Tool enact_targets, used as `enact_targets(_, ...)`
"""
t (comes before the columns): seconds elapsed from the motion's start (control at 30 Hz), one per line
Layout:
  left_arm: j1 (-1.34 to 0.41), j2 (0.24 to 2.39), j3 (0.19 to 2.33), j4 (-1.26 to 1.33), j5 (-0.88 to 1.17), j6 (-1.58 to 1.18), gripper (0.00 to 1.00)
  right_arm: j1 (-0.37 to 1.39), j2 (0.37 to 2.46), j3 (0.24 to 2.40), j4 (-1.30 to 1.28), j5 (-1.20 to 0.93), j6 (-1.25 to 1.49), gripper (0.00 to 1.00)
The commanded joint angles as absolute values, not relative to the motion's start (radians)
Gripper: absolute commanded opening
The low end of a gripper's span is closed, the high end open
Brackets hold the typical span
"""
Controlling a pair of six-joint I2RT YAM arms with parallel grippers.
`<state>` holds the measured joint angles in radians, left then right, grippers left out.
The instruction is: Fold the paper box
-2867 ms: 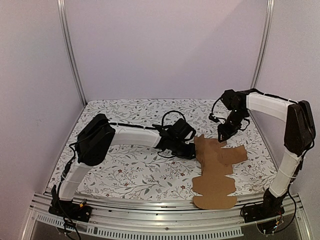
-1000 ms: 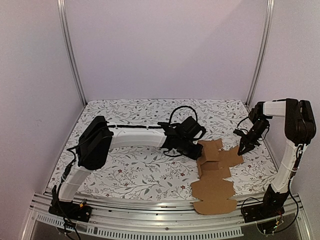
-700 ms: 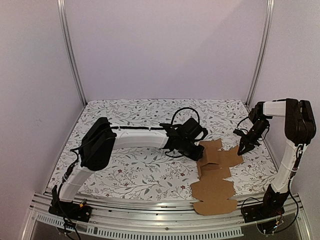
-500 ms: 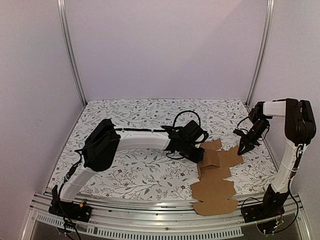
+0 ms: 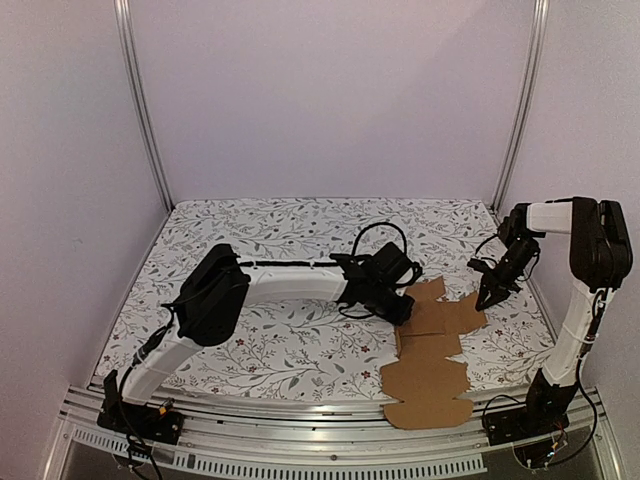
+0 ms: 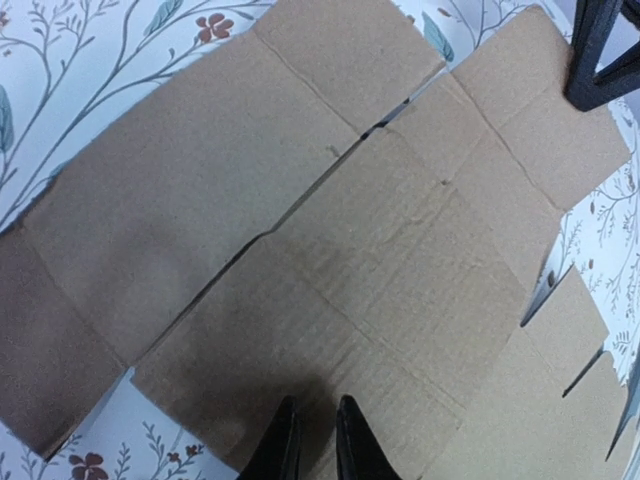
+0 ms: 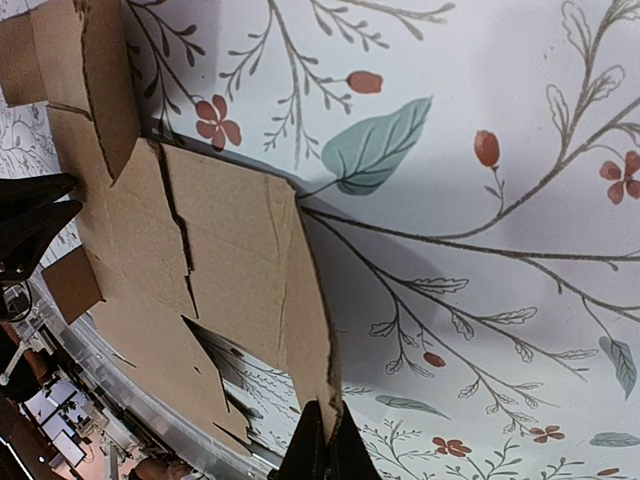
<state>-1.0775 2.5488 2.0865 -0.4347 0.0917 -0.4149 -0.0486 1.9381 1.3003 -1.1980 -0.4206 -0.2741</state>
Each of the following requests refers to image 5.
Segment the brown cardboard box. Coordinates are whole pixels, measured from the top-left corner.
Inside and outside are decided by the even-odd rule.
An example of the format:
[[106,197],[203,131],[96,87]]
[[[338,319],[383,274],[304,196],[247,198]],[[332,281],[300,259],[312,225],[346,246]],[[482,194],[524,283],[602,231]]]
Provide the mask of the brown cardboard box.
[[453,428],[464,424],[473,402],[461,337],[487,325],[475,309],[473,292],[452,301],[445,298],[442,277],[407,289],[415,300],[409,320],[395,329],[397,360],[380,368],[382,392],[395,401],[383,407],[384,416],[402,430]]

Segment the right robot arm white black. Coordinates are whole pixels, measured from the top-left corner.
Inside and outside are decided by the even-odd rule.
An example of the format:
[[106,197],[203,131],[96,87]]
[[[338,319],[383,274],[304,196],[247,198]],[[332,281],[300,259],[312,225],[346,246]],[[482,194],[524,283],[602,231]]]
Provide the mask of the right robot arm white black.
[[564,415],[580,388],[580,373],[598,336],[604,312],[630,273],[633,254],[619,202],[572,197],[544,203],[519,203],[499,225],[495,238],[506,247],[500,260],[472,258],[481,274],[475,309],[483,311],[520,290],[517,279],[537,260],[538,241],[546,234],[566,234],[573,276],[570,304],[549,357],[532,381],[517,427],[537,436]]

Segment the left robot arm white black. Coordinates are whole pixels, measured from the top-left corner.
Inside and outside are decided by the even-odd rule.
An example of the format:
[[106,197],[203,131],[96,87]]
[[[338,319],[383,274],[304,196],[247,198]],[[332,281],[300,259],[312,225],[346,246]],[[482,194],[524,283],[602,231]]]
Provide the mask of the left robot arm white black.
[[333,253],[326,261],[242,261],[228,244],[214,246],[165,304],[169,321],[134,353],[123,373],[104,379],[111,419],[128,434],[148,426],[146,404],[166,378],[200,351],[232,337],[243,308],[283,300],[359,305],[394,326],[404,324],[414,299],[406,292],[422,274],[394,243],[375,254]]

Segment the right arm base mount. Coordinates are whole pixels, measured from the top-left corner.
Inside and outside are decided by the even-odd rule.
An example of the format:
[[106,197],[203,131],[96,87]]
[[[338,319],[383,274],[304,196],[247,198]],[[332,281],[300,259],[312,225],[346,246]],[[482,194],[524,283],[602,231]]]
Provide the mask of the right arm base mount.
[[489,406],[499,398],[507,398],[507,395],[492,398],[481,416],[482,427],[491,446],[562,432],[569,426],[566,410],[559,410],[553,402],[545,399],[539,401],[531,392],[512,408],[489,412]]

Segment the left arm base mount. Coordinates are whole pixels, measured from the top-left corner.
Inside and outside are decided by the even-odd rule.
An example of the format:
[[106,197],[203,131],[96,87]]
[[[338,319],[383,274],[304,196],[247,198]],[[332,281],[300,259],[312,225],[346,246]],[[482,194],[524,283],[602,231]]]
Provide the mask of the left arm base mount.
[[112,370],[103,380],[104,400],[97,418],[101,428],[133,436],[136,439],[176,445],[181,436],[185,417],[173,408],[169,399],[160,407],[125,402],[122,382]]

